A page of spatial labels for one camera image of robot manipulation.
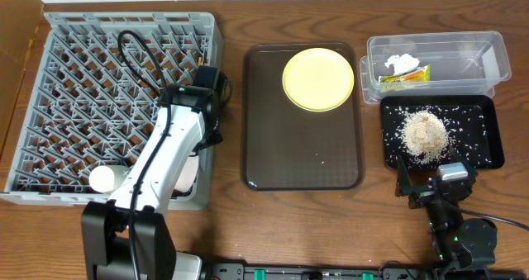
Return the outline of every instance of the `gray plastic dish rack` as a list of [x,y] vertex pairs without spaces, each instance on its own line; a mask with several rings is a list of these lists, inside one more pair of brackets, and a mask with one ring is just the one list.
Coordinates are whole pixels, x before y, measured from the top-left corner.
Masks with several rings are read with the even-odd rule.
[[[99,165],[131,167],[154,128],[155,94],[137,84],[122,64],[117,35],[142,36],[169,83],[193,83],[201,62],[222,67],[224,40],[205,12],[45,13],[52,30],[45,43],[5,192],[25,205],[72,206],[105,202],[88,176]],[[136,40],[125,54],[143,77],[160,77]],[[213,149],[200,152],[189,192],[175,192],[169,209],[198,210],[209,201]]]

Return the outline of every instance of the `yellow wrapper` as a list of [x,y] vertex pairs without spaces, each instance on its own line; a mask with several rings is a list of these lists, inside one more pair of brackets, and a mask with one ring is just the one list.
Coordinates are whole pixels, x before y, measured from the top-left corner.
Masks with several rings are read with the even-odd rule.
[[[402,74],[398,76],[388,76],[388,77],[380,77],[379,82],[380,83],[400,83],[400,82],[430,82],[430,68],[431,64],[418,68],[415,71],[412,71],[411,73]],[[404,90],[413,88],[413,86],[383,86],[382,92],[387,92],[389,90]]]

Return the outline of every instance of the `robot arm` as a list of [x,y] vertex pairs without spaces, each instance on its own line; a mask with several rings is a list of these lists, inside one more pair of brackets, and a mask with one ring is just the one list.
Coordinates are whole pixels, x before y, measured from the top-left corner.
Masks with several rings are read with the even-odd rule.
[[[171,86],[160,97],[162,102],[171,102],[171,126],[145,172],[133,214],[135,254],[142,279],[147,276],[150,280],[197,280],[205,273],[198,256],[176,252],[164,216],[173,190],[186,192],[193,185],[194,180],[179,181],[189,155],[222,141],[217,130],[218,113],[229,100],[224,99],[227,82],[219,69],[201,66],[192,86]],[[160,108],[153,133],[126,178],[118,180],[119,176],[112,175],[114,182],[122,184],[108,187],[111,190],[116,187],[108,202],[89,202],[84,209],[81,225],[88,279],[135,277],[130,241],[117,233],[128,227],[133,186],[159,143],[167,113],[166,107]]]
[[[141,194],[136,202],[138,211],[141,211],[145,206],[152,206],[155,212],[164,216],[167,214],[173,188],[180,192],[186,192],[193,185],[193,180],[191,182],[184,180],[185,183],[177,183],[177,181],[188,156],[203,139],[205,133],[202,112],[194,112],[191,107],[175,105],[170,107],[172,109],[172,118],[169,134],[156,154],[152,165],[147,170],[143,186],[141,187]],[[110,200],[116,201],[116,206],[128,208],[131,205],[132,187],[145,166],[145,162],[160,140],[167,122],[166,118],[167,109],[164,107],[158,111],[155,129],[134,168],[132,168],[123,184],[109,197]]]
[[441,165],[437,176],[429,178],[428,185],[418,187],[411,184],[403,158],[398,156],[395,194],[408,196],[411,209],[426,208],[432,243],[441,259],[439,279],[444,279],[451,270],[488,273],[487,266],[495,263],[494,249],[498,242],[497,228],[492,221],[464,220],[455,210],[458,202],[472,193],[478,173],[452,147],[450,156],[454,163]]

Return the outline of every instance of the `wood surface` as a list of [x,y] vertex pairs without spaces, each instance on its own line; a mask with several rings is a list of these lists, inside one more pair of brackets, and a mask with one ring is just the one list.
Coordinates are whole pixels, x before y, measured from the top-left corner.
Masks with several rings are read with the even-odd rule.
[[[344,41],[360,60],[371,36],[391,34],[494,30],[503,35],[512,78],[496,87],[493,100],[506,163],[480,171],[474,194],[461,206],[529,224],[529,0],[130,2],[49,5],[45,10],[215,15],[226,42],[223,69],[235,89],[222,114],[225,141],[216,147],[207,210],[168,215],[179,250],[208,259],[293,266],[377,268],[387,260],[417,266],[436,260],[426,212],[409,210],[406,198],[393,195],[396,173],[384,167],[378,105],[361,104],[366,177],[357,189],[257,193],[240,177],[241,76],[250,47]],[[1,188],[49,30],[41,20],[0,162]],[[0,278],[84,278],[82,211],[82,206],[0,202]],[[493,268],[529,273],[529,234],[498,223],[498,242]]]
[[40,0],[0,0],[0,157],[43,6]]

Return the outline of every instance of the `clear plastic container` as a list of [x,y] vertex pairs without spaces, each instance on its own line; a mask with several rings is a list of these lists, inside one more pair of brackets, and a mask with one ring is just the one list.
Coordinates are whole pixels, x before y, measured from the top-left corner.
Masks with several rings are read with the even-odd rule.
[[[360,82],[367,103],[398,95],[494,95],[494,85],[511,78],[502,36],[496,31],[375,36],[360,60]],[[419,66],[431,64],[430,82],[379,83],[393,74],[384,65],[392,55],[410,54]]]

